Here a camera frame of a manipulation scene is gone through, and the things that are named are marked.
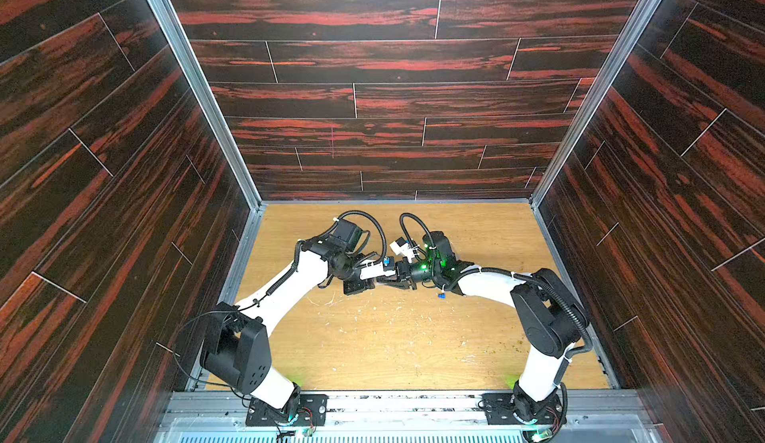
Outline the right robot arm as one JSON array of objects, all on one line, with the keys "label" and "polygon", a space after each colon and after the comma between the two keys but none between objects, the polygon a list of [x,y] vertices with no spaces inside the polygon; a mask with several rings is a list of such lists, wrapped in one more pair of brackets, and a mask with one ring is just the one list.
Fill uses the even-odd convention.
[{"label": "right robot arm", "polygon": [[440,298],[456,295],[508,307],[528,349],[525,365],[506,398],[482,402],[482,408],[528,426],[525,438],[545,441],[567,421],[569,391],[564,375],[577,355],[589,353],[593,338],[580,301],[547,268],[532,273],[480,266],[457,257],[448,237],[412,213],[398,218],[402,238],[390,247],[388,275],[378,281],[392,287],[430,287]]}]

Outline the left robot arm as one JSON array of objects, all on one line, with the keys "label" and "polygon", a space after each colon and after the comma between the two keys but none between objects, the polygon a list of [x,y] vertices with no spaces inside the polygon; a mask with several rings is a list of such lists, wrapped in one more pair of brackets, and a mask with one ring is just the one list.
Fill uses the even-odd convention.
[{"label": "left robot arm", "polygon": [[218,378],[214,386],[290,420],[298,412],[301,389],[274,363],[276,329],[308,294],[332,281],[342,282],[347,295],[370,289],[390,269],[386,250],[388,239],[378,219],[363,210],[345,211],[327,230],[298,240],[289,264],[260,289],[235,304],[217,304],[178,333],[198,331],[198,361]]}]

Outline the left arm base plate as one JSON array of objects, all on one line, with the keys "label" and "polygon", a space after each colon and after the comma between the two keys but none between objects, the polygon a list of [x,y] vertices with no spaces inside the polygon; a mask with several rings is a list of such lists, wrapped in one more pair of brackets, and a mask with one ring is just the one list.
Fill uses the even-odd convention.
[{"label": "left arm base plate", "polygon": [[329,397],[323,393],[300,393],[292,395],[282,408],[275,408],[266,402],[253,398],[245,419],[247,427],[324,426],[327,417]]}]

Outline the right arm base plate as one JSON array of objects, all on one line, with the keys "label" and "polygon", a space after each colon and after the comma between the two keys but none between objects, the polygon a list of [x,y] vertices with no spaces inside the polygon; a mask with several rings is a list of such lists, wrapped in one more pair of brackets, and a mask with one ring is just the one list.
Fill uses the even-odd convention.
[{"label": "right arm base plate", "polygon": [[551,393],[542,401],[525,393],[484,393],[478,401],[489,425],[548,425],[566,422],[568,397]]}]

